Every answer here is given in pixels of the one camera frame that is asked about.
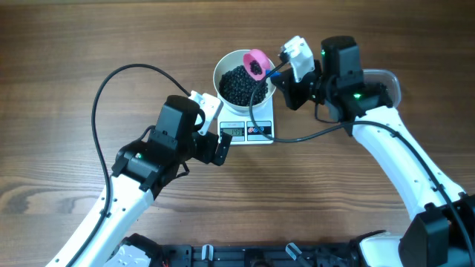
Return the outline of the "pink scoop with blue handle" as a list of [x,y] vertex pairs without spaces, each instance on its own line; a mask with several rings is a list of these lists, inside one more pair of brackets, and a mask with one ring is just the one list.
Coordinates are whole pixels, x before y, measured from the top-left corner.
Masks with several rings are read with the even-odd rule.
[[[249,64],[250,64],[250,62],[252,62],[254,60],[256,60],[262,68],[262,74],[261,75],[255,76],[251,73],[251,70],[249,68]],[[267,55],[259,49],[251,49],[251,50],[244,53],[244,55],[243,55],[243,66],[244,66],[246,72],[255,81],[262,80],[262,78],[265,77],[265,75],[268,74],[268,72],[270,72],[273,69],[273,67],[271,66],[271,62],[270,62],[269,58],[267,57]]]

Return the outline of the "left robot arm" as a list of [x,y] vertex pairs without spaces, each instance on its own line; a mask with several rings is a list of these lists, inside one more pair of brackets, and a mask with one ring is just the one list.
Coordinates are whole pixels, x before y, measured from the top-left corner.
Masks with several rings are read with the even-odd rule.
[[50,266],[161,266],[158,244],[125,234],[167,184],[189,174],[189,159],[224,163],[231,138],[209,132],[222,107],[207,93],[169,96],[157,124],[119,150],[99,199]]

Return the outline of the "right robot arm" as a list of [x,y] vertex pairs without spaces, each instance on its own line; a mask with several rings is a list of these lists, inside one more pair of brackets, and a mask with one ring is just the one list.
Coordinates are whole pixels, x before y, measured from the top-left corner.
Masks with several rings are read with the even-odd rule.
[[300,36],[287,41],[282,64],[270,72],[286,106],[308,101],[328,108],[344,129],[377,161],[409,214],[401,236],[377,231],[353,242],[360,266],[472,266],[474,197],[445,175],[413,138],[397,111],[398,79],[385,70],[365,70],[351,36],[321,43],[315,59]]

